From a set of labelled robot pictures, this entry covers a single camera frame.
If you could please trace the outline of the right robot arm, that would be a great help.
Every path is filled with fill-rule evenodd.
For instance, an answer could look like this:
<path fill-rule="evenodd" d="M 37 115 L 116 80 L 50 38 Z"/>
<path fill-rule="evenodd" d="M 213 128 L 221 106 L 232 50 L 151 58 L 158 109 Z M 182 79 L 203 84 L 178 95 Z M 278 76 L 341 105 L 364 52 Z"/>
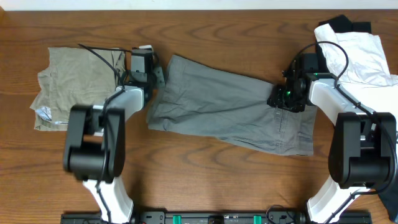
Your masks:
<path fill-rule="evenodd" d="M 329 178 L 307 200 L 307 223 L 338 223 L 359 196 L 388 191 L 397 175 L 393 138 L 396 119 L 378 113 L 349 94 L 332 73 L 323 73 L 315 53 L 299 53 L 283 71 L 267 103 L 293 113 L 317 106 L 334 125 Z"/>

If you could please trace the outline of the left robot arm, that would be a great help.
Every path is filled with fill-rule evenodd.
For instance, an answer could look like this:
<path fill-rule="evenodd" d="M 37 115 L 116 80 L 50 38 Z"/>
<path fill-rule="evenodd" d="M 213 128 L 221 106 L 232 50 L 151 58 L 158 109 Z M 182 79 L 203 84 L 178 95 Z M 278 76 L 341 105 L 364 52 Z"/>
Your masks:
<path fill-rule="evenodd" d="M 133 48 L 131 67 L 120 73 L 115 92 L 99 105 L 70 110 L 63 168 L 95 198 L 99 213 L 63 214 L 61 223 L 139 223 L 140 214 L 124 187 L 126 121 L 142 110 L 154 90 L 165 85 L 159 58 L 151 45 Z"/>

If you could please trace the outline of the grey shorts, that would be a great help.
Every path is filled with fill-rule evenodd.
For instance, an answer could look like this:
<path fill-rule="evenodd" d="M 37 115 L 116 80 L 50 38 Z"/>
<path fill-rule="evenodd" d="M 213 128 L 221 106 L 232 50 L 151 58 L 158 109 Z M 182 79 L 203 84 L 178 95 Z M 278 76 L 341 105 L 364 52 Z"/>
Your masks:
<path fill-rule="evenodd" d="M 317 108 L 293 113 L 267 104 L 273 84 L 173 55 L 147 113 L 149 129 L 209 136 L 282 156 L 313 155 Z"/>

